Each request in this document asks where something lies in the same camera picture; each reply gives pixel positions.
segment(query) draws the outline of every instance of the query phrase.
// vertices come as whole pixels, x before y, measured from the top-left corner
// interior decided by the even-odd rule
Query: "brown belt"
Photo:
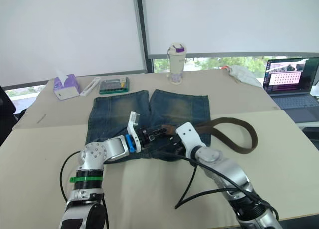
[[[224,133],[222,133],[218,129],[214,128],[216,125],[221,124],[221,123],[232,123],[232,124],[241,126],[244,129],[246,129],[251,137],[251,141],[252,141],[251,148],[245,148],[245,147],[241,147],[241,146],[237,145],[230,138],[228,138]],[[166,134],[175,135],[176,127],[171,126],[171,125],[165,125],[164,127],[168,129]],[[211,135],[215,136],[220,141],[222,141],[224,144],[226,144],[228,147],[233,149],[235,152],[241,153],[241,154],[248,154],[248,153],[252,152],[257,147],[257,144],[258,144],[257,133],[256,133],[255,129],[253,128],[253,126],[251,126],[249,123],[247,123],[245,121],[242,121],[242,120],[239,120],[236,118],[226,118],[226,117],[217,118],[217,119],[214,119],[212,121],[198,124],[195,126],[195,129],[196,129],[198,134],[211,134]]]

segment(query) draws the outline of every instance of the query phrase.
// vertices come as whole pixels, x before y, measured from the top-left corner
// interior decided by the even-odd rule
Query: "tissue box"
[[[60,100],[65,100],[71,97],[80,95],[80,87],[76,81],[75,75],[67,75],[64,84],[62,84],[60,78],[54,78],[53,91]]]

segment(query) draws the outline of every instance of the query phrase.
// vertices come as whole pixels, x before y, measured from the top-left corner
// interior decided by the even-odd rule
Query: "laptop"
[[[268,60],[264,90],[295,123],[319,121],[319,102],[310,95],[319,57]]]

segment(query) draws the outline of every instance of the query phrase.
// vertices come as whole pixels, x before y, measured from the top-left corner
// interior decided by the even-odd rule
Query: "white cloth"
[[[256,79],[254,73],[252,73],[246,66],[233,65],[227,67],[229,74],[237,80],[247,83],[253,86],[262,87],[260,82]]]

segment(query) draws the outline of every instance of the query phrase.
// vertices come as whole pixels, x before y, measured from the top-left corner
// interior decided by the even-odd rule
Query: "jeans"
[[[118,96],[97,97],[94,99],[88,121],[86,144],[103,142],[108,138],[127,134],[126,127],[131,111],[140,114],[138,128],[158,129],[163,124],[179,126],[191,122],[196,125],[210,121],[208,96],[182,95],[156,89],[150,102],[146,90]],[[200,138],[207,146],[210,145],[210,135],[201,135]],[[168,137],[157,139],[146,150],[130,153],[129,156],[114,162],[153,158],[156,149],[167,143]]]

